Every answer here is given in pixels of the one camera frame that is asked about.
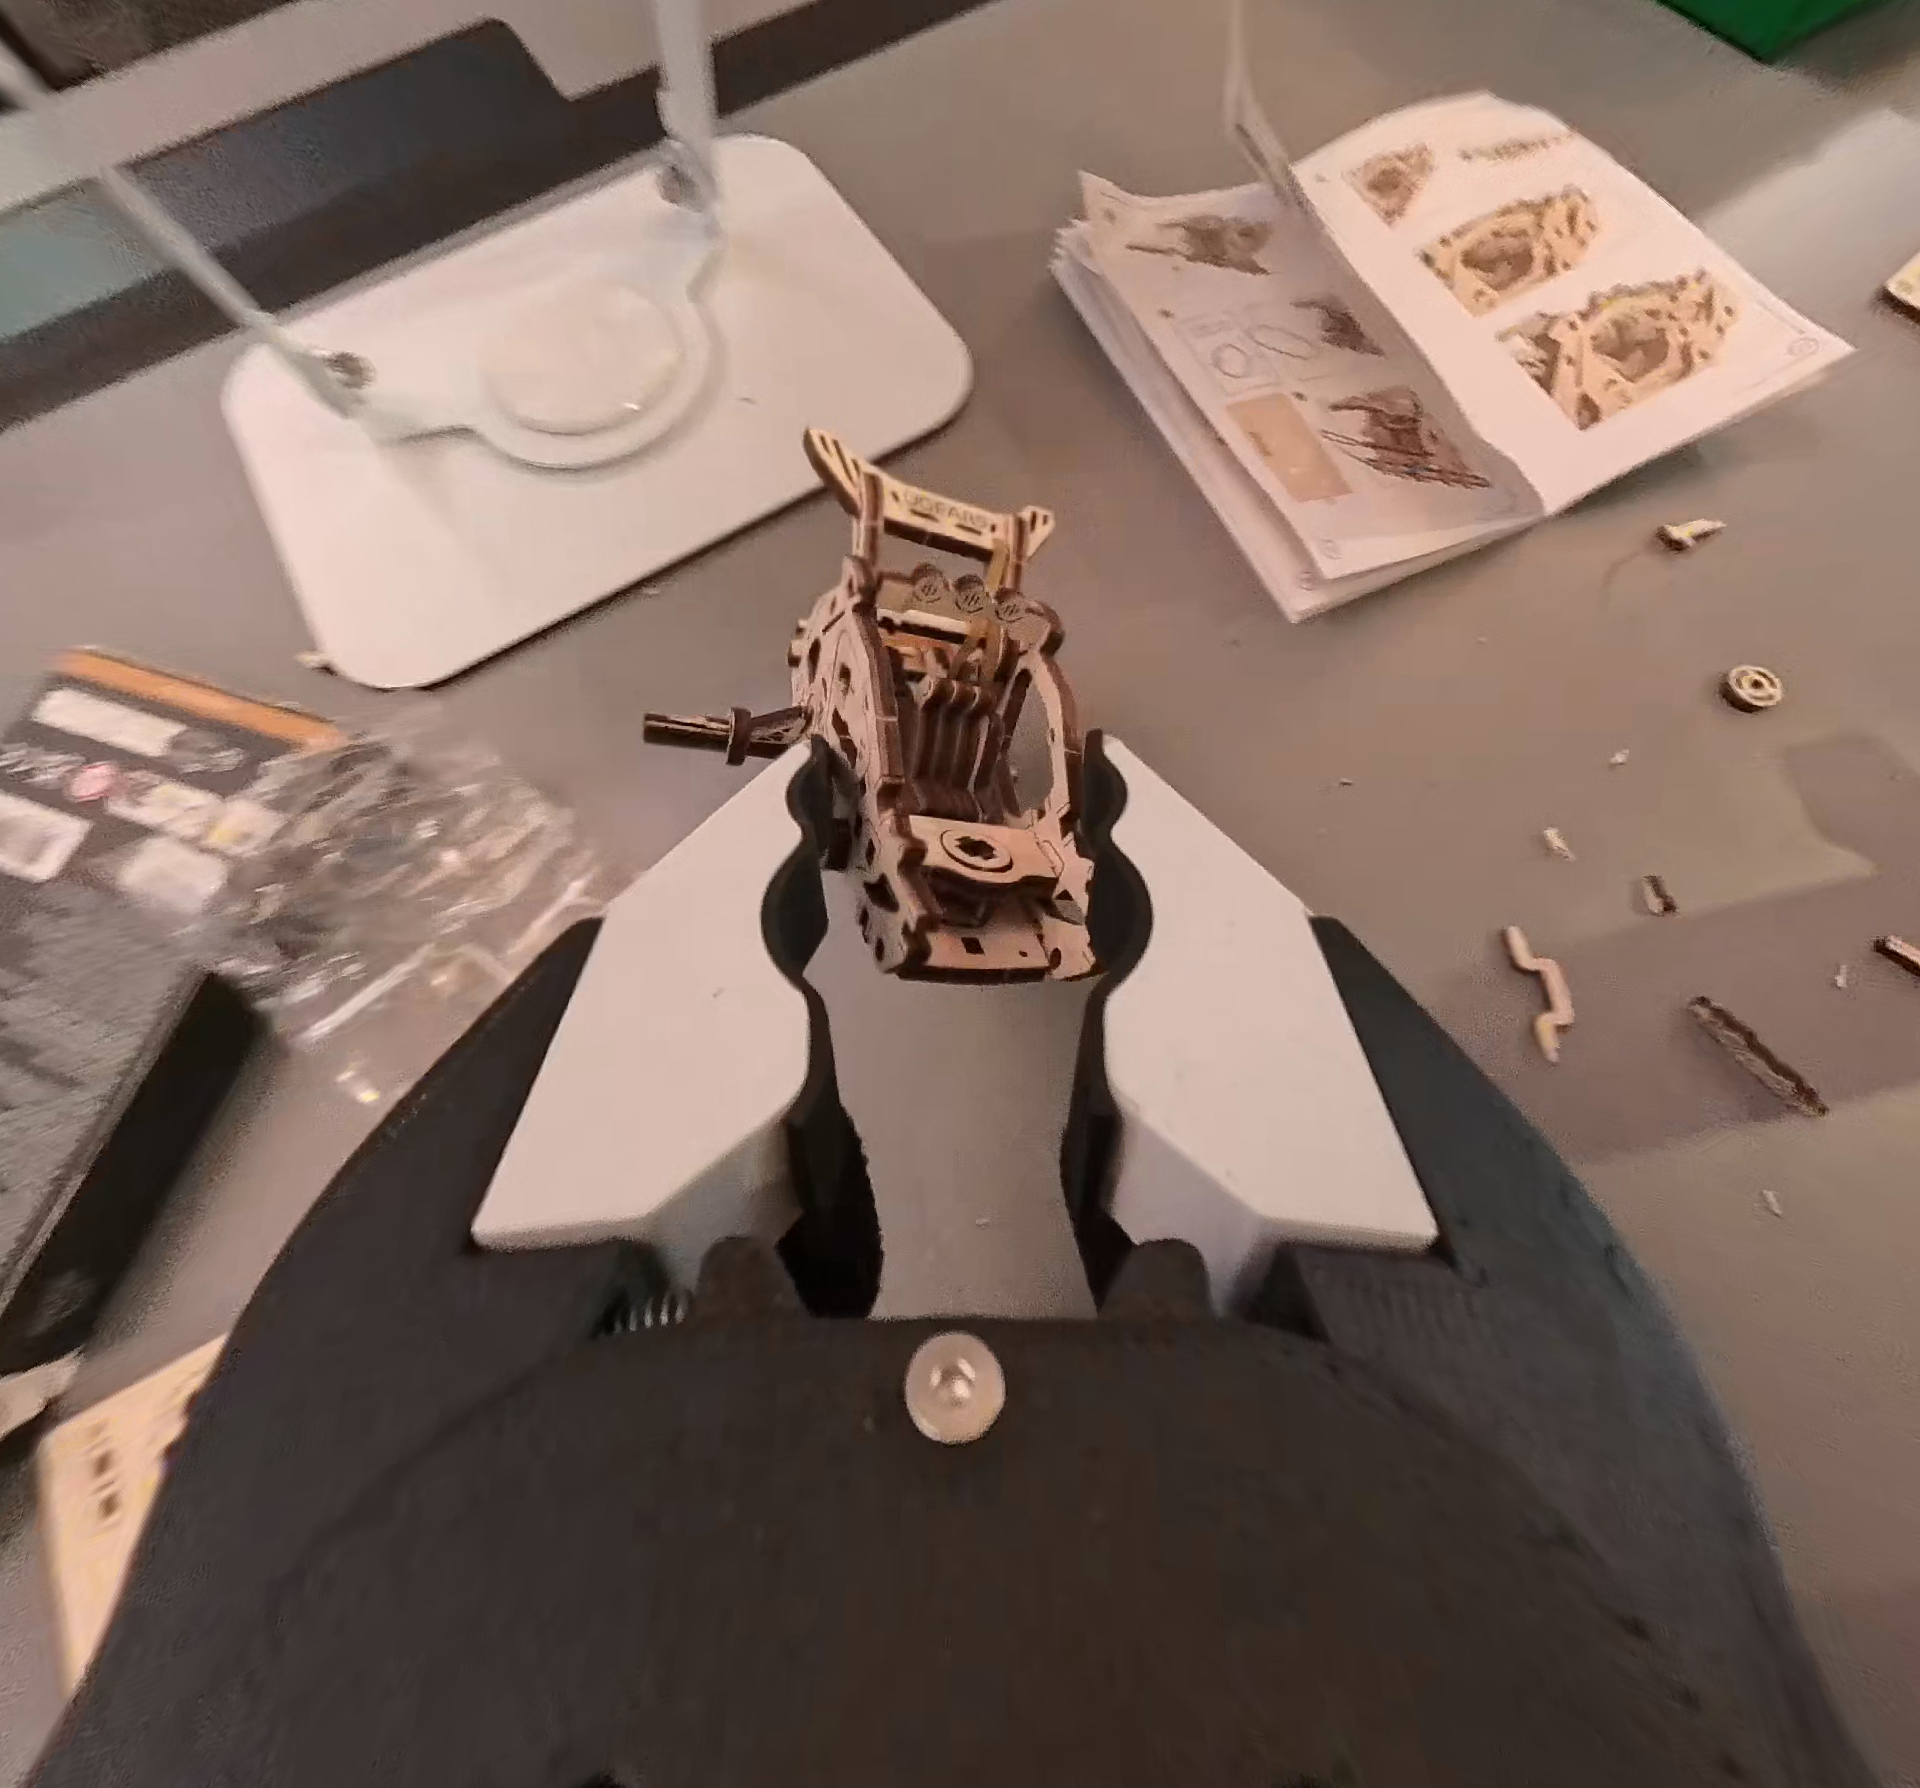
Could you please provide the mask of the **zigzag wooden part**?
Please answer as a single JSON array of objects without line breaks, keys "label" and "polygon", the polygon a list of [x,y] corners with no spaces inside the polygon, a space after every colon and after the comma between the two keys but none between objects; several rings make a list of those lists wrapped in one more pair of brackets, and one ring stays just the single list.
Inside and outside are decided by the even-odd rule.
[{"label": "zigzag wooden part", "polygon": [[1574,1025],[1571,987],[1564,967],[1535,948],[1523,927],[1503,927],[1500,931],[1509,967],[1536,987],[1536,1011],[1531,1014],[1531,1041],[1536,1053],[1557,1066],[1564,1040]]}]

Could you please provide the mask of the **black kit box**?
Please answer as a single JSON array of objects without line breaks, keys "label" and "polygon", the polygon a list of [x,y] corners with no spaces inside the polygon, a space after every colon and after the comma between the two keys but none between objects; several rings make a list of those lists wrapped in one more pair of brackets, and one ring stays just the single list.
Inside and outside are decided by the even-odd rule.
[{"label": "black kit box", "polygon": [[2,1385],[85,1353],[259,1035],[185,947],[302,709],[66,649],[2,710]]}]

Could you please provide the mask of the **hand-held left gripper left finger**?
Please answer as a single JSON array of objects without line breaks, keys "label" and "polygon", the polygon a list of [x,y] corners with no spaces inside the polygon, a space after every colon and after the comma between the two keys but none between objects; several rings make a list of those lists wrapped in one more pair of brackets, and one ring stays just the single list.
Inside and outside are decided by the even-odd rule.
[{"label": "hand-held left gripper left finger", "polygon": [[875,1195],[805,967],[827,937],[827,747],[794,747],[598,922],[473,1215],[489,1250],[642,1247],[691,1288],[756,1239],[823,1318],[875,1307]]}]

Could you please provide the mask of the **wooden model vehicle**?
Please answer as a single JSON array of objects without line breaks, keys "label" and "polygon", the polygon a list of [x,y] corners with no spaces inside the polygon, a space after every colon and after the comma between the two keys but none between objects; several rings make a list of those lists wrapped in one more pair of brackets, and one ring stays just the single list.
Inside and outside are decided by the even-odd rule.
[{"label": "wooden model vehicle", "polygon": [[727,765],[827,751],[821,866],[859,893],[862,941],[906,980],[1085,980],[1094,860],[1085,735],[1058,612],[1023,575],[1055,520],[890,477],[827,429],[803,456],[850,516],[850,552],[785,649],[769,715],[646,715],[650,747]]}]

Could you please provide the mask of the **small open instruction booklet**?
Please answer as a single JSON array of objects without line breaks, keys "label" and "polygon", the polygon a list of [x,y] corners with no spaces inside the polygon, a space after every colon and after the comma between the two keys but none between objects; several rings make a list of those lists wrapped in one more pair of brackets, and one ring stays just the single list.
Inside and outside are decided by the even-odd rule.
[{"label": "small open instruction booklet", "polygon": [[1600,144],[1500,96],[1251,182],[1078,176],[1052,279],[1291,623],[1523,535],[1852,358]]}]

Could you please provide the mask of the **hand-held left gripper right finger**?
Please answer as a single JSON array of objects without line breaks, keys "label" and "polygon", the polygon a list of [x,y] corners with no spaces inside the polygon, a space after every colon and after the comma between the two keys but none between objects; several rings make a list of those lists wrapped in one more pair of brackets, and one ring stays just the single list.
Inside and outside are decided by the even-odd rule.
[{"label": "hand-held left gripper right finger", "polygon": [[1294,1247],[1426,1256],[1441,1227],[1307,905],[1139,754],[1085,751],[1087,998],[1068,1218],[1095,1304],[1181,1243],[1214,1314]]}]

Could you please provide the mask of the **wooden sheet gear cutouts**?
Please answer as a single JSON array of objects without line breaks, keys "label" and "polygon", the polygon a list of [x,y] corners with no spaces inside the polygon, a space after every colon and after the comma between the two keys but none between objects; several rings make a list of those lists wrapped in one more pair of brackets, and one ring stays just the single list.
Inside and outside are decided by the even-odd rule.
[{"label": "wooden sheet gear cutouts", "polygon": [[64,1420],[34,1448],[64,1699],[76,1696],[106,1632],[169,1456],[224,1343],[182,1353]]}]

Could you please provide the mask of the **clear plastic bag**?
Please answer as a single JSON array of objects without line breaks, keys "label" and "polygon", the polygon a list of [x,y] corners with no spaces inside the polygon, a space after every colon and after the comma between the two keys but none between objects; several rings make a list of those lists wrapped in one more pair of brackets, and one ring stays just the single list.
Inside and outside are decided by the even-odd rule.
[{"label": "clear plastic bag", "polygon": [[394,1099],[630,870],[424,710],[270,761],[191,947],[359,1105]]}]

